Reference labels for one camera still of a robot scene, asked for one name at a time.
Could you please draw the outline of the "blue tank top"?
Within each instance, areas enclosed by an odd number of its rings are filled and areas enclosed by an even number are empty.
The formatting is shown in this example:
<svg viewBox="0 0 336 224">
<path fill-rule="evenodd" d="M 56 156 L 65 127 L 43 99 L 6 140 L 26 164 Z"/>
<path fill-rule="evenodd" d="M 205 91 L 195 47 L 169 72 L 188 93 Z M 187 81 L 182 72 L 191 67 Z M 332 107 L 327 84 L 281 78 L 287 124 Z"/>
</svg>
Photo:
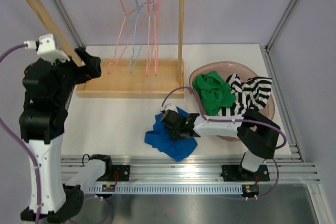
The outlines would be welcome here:
<svg viewBox="0 0 336 224">
<path fill-rule="evenodd" d="M 196 149 L 197 141 L 195 138 L 198 135 L 190 138 L 182 137 L 174 141 L 169 128 L 161 122 L 162 116 L 162 112 L 155 115 L 155 123 L 152 126 L 152 130 L 145 132 L 144 142 L 165 153 L 176 162 L 180 162 L 190 156 Z"/>
</svg>

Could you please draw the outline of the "light blue wire hanger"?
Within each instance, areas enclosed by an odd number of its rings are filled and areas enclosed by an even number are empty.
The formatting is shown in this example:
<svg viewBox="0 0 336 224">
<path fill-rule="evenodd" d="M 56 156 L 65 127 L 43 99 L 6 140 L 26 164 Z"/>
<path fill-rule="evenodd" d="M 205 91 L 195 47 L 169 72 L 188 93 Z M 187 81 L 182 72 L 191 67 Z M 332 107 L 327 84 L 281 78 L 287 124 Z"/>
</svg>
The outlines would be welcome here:
<svg viewBox="0 0 336 224">
<path fill-rule="evenodd" d="M 138 62 L 138 58 L 142 49 L 142 44 L 138 53 L 135 54 L 135 42 L 137 40 L 137 31 L 140 28 L 144 19 L 148 18 L 148 35 L 147 35 L 147 60 L 146 60 L 146 75 L 149 76 L 152 57 L 154 59 L 154 73 L 158 75 L 158 59 L 159 59 L 159 45 L 158 45 L 158 22 L 161 0 L 146 0 L 142 5 L 139 5 L 138 0 L 134 0 L 136 4 L 137 18 L 134 25 L 133 41 L 132 41 L 132 55 L 129 61 L 129 72 L 133 73 Z"/>
</svg>

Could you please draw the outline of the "green tank top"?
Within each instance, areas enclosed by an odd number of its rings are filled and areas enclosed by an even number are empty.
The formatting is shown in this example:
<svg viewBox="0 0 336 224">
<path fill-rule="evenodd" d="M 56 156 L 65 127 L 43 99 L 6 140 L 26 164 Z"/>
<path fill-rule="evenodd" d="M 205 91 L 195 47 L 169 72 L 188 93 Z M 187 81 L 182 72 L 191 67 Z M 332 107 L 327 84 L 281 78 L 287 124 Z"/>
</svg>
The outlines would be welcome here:
<svg viewBox="0 0 336 224">
<path fill-rule="evenodd" d="M 199 74 L 193 81 L 193 88 L 197 91 L 206 114 L 210 116 L 217 115 L 222 108 L 230 108 L 236 100 L 230 91 L 230 84 L 215 70 Z"/>
</svg>

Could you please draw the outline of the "black white striped tank top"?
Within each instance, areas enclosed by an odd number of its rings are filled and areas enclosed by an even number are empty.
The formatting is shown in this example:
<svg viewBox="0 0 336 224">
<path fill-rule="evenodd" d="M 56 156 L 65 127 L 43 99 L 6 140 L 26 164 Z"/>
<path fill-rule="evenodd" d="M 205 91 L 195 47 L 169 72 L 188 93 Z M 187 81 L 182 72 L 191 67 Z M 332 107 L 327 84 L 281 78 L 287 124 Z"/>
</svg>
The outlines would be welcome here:
<svg viewBox="0 0 336 224">
<path fill-rule="evenodd" d="M 244 114 L 248 109 L 260 111 L 264 109 L 271 96 L 272 78 L 253 77 L 243 82 L 238 74 L 227 77 L 230 92 L 235 101 L 230 108 L 221 108 L 219 116 L 234 116 Z"/>
</svg>

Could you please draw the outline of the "pink wire hanger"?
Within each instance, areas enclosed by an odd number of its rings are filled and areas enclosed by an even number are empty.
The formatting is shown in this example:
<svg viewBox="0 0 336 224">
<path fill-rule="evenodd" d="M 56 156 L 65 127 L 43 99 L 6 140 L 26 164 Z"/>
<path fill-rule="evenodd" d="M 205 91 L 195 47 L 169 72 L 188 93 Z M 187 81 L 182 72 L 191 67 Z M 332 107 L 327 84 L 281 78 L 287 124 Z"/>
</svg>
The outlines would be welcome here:
<svg viewBox="0 0 336 224">
<path fill-rule="evenodd" d="M 153 45 L 152 51 L 155 55 L 154 59 L 154 73 L 157 76 L 159 72 L 159 27 L 160 27 L 160 11 L 161 0 L 152 0 L 152 15 L 153 15 Z"/>
</svg>

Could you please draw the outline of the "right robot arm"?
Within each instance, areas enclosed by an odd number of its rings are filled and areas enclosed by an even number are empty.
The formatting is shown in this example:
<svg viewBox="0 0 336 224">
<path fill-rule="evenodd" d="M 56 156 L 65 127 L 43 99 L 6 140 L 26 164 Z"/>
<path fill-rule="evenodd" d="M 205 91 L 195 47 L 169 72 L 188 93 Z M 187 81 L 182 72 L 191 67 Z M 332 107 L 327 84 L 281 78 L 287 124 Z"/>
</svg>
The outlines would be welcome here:
<svg viewBox="0 0 336 224">
<path fill-rule="evenodd" d="M 258 175 L 262 162 L 272 159 L 280 135 L 280 127 L 254 109 L 242 115 L 202 116 L 190 113 L 184 116 L 165 110 L 161 122 L 168 128 L 172 139 L 203 136 L 228 136 L 239 139 L 247 148 L 239 167 L 223 175 L 225 181 L 252 182 L 261 180 Z"/>
</svg>

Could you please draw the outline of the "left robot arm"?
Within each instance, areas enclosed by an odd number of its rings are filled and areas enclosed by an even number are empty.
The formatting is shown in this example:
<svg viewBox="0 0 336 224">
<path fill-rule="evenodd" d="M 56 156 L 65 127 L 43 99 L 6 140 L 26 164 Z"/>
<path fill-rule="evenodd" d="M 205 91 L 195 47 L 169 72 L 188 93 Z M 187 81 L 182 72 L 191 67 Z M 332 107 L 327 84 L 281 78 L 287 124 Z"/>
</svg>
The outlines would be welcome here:
<svg viewBox="0 0 336 224">
<path fill-rule="evenodd" d="M 49 223 L 64 223 L 77 215 L 83 205 L 85 191 L 98 179 L 113 176 L 111 157 L 94 154 L 77 175 L 65 184 L 61 179 L 61 145 L 68 116 L 67 102 L 74 87 L 101 76 L 101 59 L 76 48 L 84 62 L 78 66 L 72 59 L 56 59 L 50 63 L 39 58 L 25 69 L 24 111 L 19 117 L 20 134 L 33 153 L 30 167 L 39 171 L 32 182 L 29 206 L 22 220 L 46 218 Z"/>
</svg>

